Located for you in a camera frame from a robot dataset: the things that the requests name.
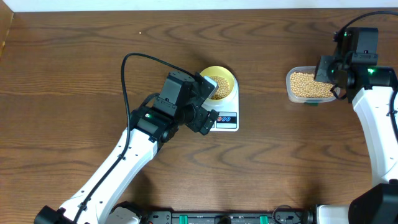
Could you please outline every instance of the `yellow bowl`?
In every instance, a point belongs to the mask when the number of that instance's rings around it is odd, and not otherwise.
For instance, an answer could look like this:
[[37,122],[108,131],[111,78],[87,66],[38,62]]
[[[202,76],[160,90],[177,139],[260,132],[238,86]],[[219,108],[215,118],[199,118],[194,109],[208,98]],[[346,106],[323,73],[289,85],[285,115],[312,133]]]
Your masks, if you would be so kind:
[[234,75],[232,75],[232,73],[230,71],[228,71],[228,69],[221,67],[221,66],[212,66],[212,67],[208,67],[206,69],[204,69],[200,75],[202,75],[203,77],[208,76],[208,77],[223,77],[226,79],[226,81],[229,84],[229,92],[228,95],[220,100],[223,100],[225,98],[227,98],[232,90],[234,89],[234,85],[235,85],[235,77]]

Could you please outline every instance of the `green terminal block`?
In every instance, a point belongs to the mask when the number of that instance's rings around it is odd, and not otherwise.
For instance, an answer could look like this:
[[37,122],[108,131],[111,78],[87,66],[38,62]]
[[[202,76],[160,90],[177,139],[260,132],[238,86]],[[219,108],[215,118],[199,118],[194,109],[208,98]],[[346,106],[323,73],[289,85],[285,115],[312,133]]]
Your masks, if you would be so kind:
[[265,215],[260,216],[260,224],[268,224],[268,216],[265,216]]
[[188,215],[180,215],[180,224],[188,224]]

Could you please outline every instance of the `white wall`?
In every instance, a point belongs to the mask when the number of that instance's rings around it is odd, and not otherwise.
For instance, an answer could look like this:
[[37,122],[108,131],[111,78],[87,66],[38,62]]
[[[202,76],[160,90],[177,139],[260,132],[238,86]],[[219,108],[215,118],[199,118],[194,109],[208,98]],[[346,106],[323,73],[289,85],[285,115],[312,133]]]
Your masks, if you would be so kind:
[[4,0],[14,12],[398,7],[398,0]]

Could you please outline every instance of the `plastic container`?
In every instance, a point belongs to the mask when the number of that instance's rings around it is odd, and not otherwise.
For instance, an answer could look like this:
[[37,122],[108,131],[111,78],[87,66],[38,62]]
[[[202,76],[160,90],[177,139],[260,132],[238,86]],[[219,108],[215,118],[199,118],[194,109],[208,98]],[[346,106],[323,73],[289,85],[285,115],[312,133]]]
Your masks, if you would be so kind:
[[203,77],[208,76],[210,78],[213,76],[223,77],[227,80],[229,84],[228,96],[220,100],[212,100],[207,98],[203,104],[208,105],[210,108],[217,108],[219,106],[223,106],[229,103],[235,97],[236,92],[238,91],[238,82],[236,81],[234,75],[228,69],[221,66],[211,66],[204,69],[200,73],[200,75],[202,75]]
[[[315,74],[315,66],[295,67],[295,68],[291,69],[291,71],[287,74],[286,89],[287,89],[287,95],[289,96],[289,99],[291,100],[291,102],[294,102],[294,103],[326,103],[326,102],[331,102],[336,99],[334,96],[328,97],[328,98],[307,98],[307,97],[296,96],[292,91],[292,86],[290,83],[290,76],[295,72]],[[340,88],[336,88],[335,91],[338,95],[340,93]]]

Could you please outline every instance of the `cable clip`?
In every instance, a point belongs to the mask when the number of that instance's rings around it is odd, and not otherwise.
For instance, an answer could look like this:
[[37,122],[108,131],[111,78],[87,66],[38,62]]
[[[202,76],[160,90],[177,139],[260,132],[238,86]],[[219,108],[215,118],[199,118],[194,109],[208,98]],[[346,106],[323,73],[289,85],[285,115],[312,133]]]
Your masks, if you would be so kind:
[[83,211],[87,211],[87,205],[85,205],[83,202],[80,203],[77,207],[80,208],[83,206]]
[[[119,154],[119,155],[118,155],[118,158],[122,158],[122,154]],[[126,156],[124,156],[124,157],[122,158],[122,160],[126,160]]]
[[398,113],[398,111],[396,111],[396,110],[394,110],[394,111],[388,111],[388,113],[386,114],[386,116],[390,116],[390,114],[395,116],[396,113]]

